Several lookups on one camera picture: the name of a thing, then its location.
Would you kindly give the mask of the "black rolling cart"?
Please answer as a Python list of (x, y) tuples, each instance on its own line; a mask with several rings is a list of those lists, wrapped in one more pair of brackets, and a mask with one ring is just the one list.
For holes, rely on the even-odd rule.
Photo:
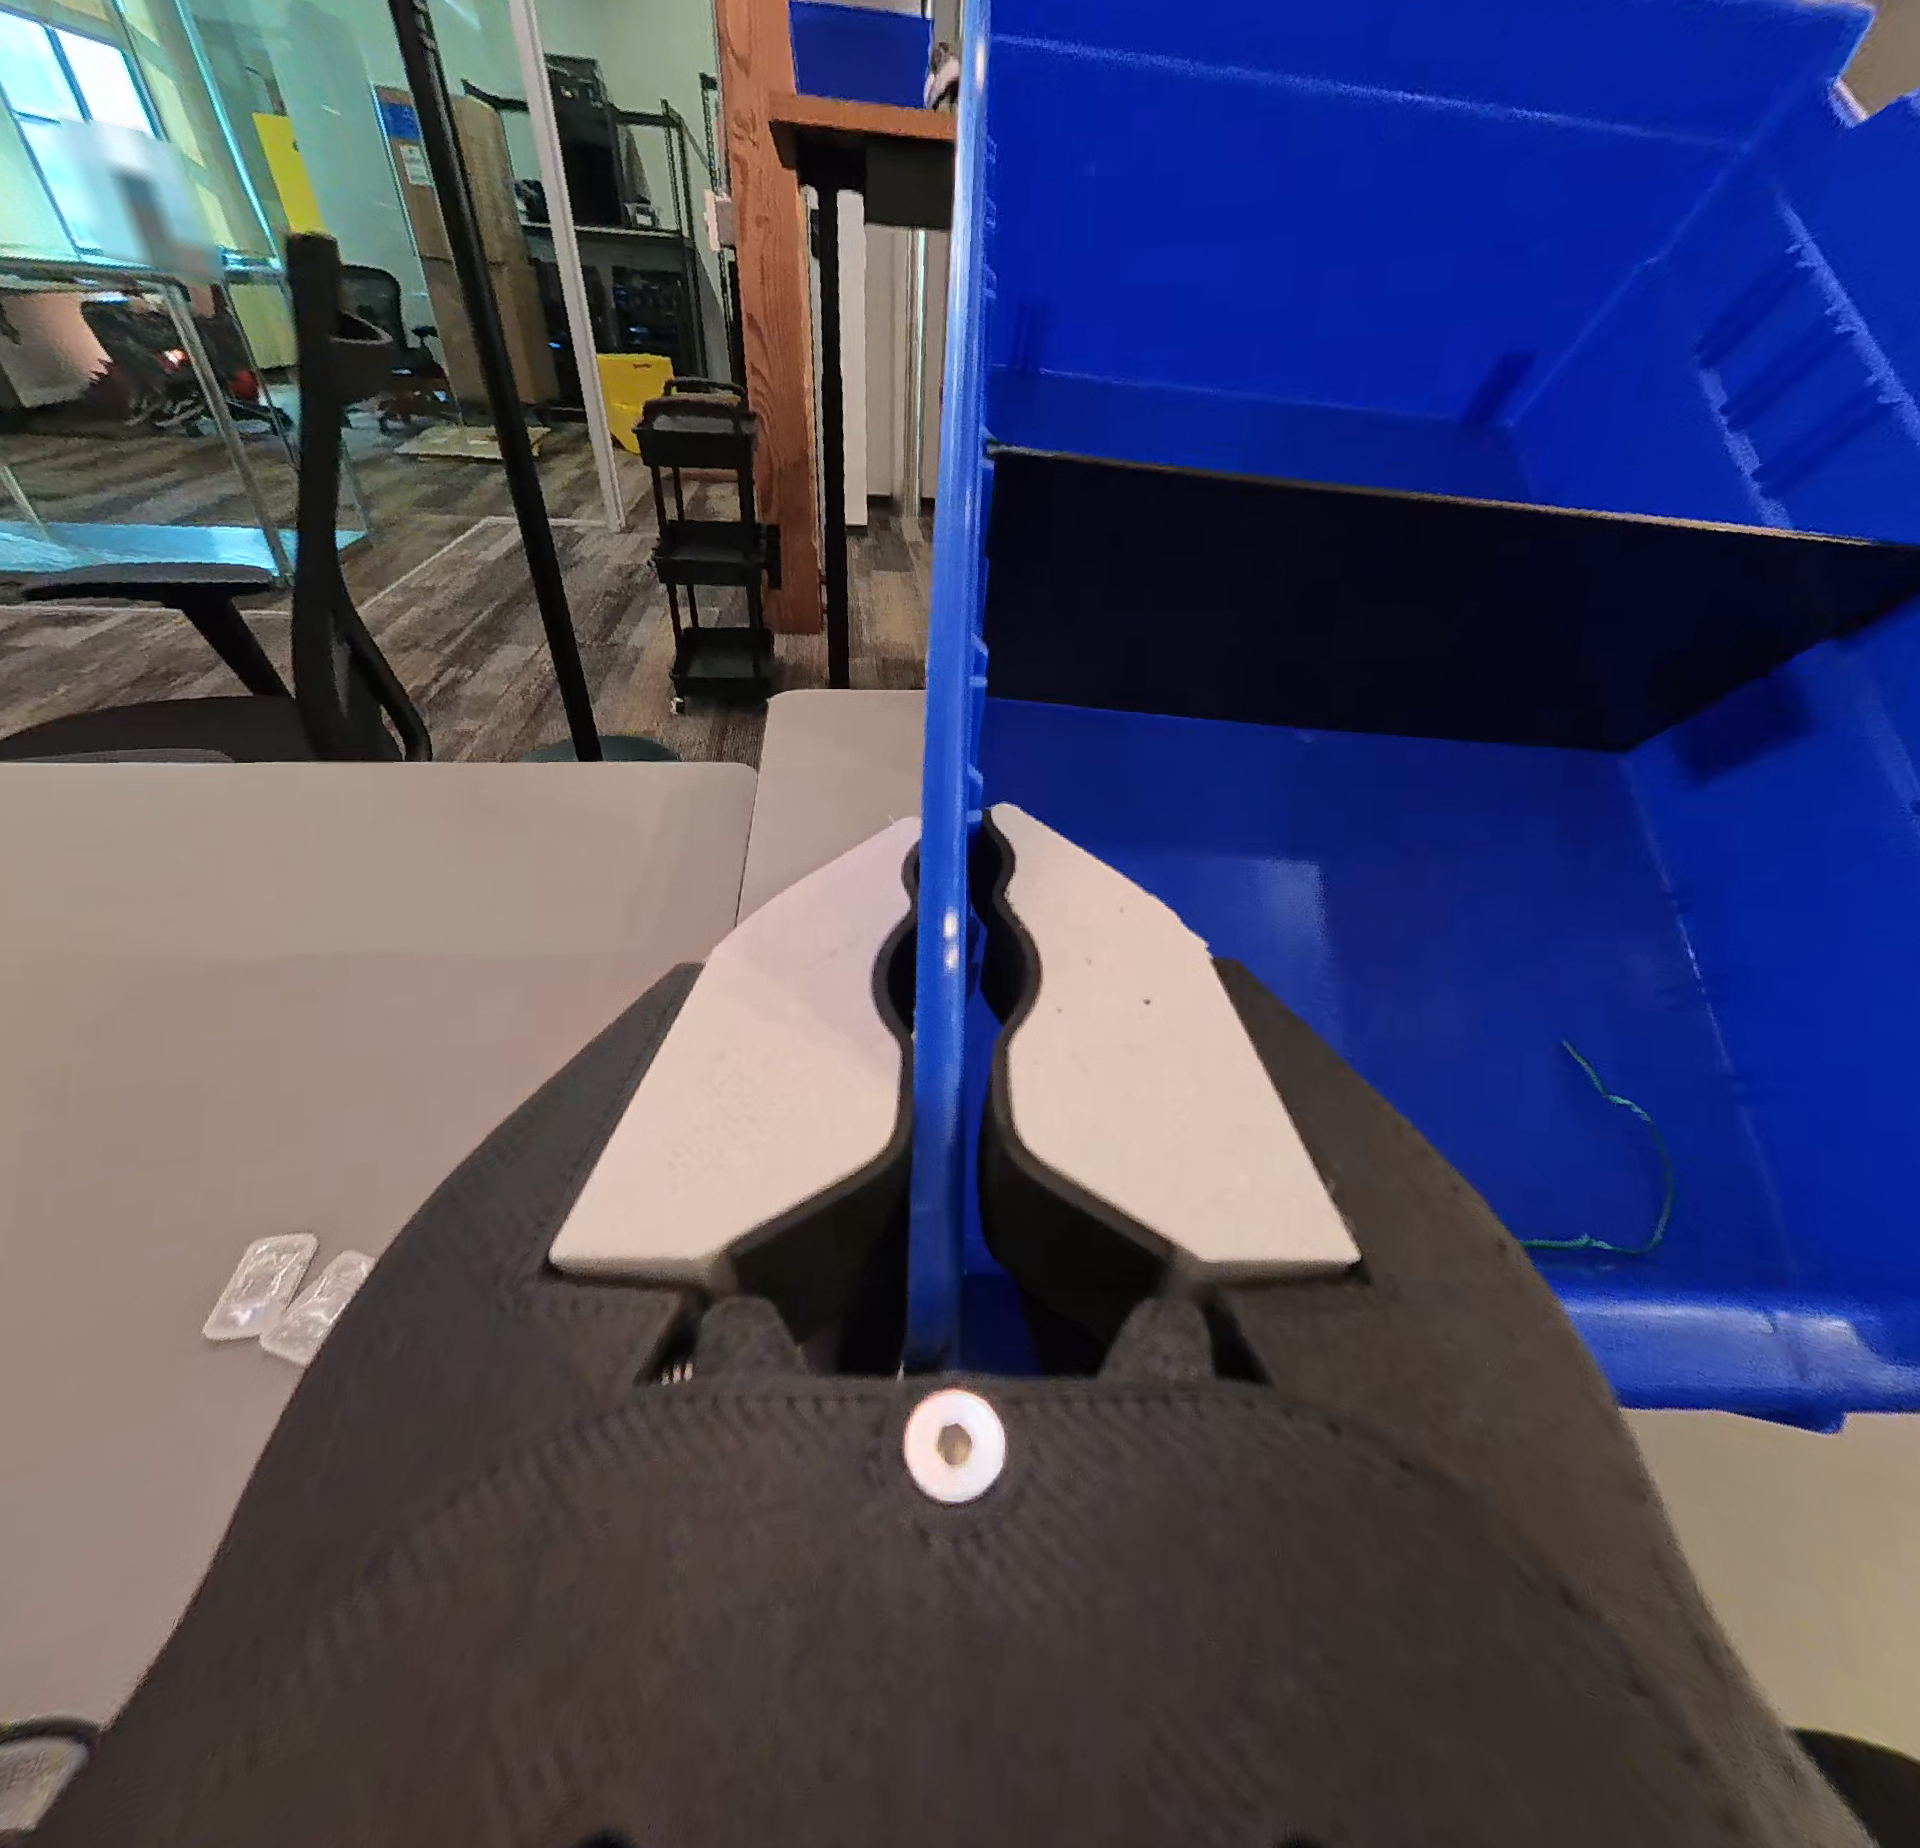
[[(749, 397), (726, 382), (670, 377), (641, 410), (634, 435), (652, 481), (652, 562), (675, 638), (670, 710), (681, 717), (692, 700), (762, 703), (777, 669), (765, 594), (780, 583), (780, 535), (756, 511), (759, 422)], [(690, 512), (690, 473), (729, 481), (734, 512)]]

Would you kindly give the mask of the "black stand legs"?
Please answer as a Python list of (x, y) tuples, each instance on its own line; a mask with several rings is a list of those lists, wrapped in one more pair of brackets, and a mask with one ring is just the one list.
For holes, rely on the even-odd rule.
[(475, 364), (494, 412), (495, 444), (511, 488), (525, 568), (563, 703), (565, 752), (574, 761), (597, 764), (604, 750), (591, 710), (579, 637), (565, 601), (563, 568), (542, 500), (535, 456), (525, 430), (486, 244), (475, 221), (468, 167), (451, 113), (436, 25), (427, 0), (386, 2), (400, 68), (415, 102), (423, 147), (436, 178), (436, 197), (447, 235), (451, 262), (468, 306)]

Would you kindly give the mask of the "black bin divider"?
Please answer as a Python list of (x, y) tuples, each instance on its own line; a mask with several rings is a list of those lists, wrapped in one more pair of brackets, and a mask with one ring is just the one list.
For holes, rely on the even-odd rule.
[(1623, 754), (1915, 601), (1907, 542), (998, 445), (990, 692)]

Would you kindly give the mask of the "wooden support post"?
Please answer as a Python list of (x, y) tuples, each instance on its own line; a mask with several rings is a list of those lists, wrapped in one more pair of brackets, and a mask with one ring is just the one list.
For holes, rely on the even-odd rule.
[(746, 387), (759, 417), (756, 498), (780, 534), (780, 635), (825, 629), (813, 441), (813, 306), (803, 191), (772, 115), (796, 93), (789, 0), (714, 0), (736, 215)]

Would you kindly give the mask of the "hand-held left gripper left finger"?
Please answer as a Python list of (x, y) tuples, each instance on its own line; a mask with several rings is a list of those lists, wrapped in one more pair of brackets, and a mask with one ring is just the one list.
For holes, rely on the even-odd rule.
[(896, 1242), (910, 1162), (917, 821), (741, 918), (697, 968), (549, 1247), (590, 1281), (759, 1298), (841, 1329)]

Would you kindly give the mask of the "small blue plastic bin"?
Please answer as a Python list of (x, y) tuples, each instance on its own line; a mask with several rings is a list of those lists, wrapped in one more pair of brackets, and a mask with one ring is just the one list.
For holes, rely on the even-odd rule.
[(926, 108), (935, 25), (920, 12), (791, 0), (796, 89), (824, 100)]

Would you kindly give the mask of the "clear plastic packets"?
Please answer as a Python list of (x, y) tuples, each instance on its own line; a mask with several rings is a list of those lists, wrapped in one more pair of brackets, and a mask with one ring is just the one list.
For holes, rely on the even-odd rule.
[(339, 1251), (311, 1285), (305, 1285), (286, 1313), (260, 1337), (260, 1347), (300, 1369), (323, 1349), (340, 1316), (372, 1274), (367, 1251)]

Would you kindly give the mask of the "small clear plastic case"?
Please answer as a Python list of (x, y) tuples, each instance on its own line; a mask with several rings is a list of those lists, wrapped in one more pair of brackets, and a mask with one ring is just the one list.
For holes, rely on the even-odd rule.
[(292, 1306), (320, 1240), (308, 1233), (254, 1240), (201, 1324), (210, 1345), (258, 1341)]

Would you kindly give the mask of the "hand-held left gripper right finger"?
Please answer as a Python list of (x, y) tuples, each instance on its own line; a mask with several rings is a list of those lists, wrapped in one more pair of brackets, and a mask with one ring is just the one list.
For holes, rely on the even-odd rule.
[(1110, 1341), (1155, 1298), (1355, 1274), (1357, 1236), (1203, 937), (1019, 804), (989, 810), (975, 885), (998, 1020), (978, 1203), (1021, 1292)]

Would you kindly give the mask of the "yellow floor sign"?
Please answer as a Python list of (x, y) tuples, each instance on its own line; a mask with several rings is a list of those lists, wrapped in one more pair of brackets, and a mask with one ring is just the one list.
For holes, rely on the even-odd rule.
[(639, 456), (637, 428), (649, 404), (675, 380), (675, 362), (659, 351), (597, 351), (601, 395), (612, 441)]

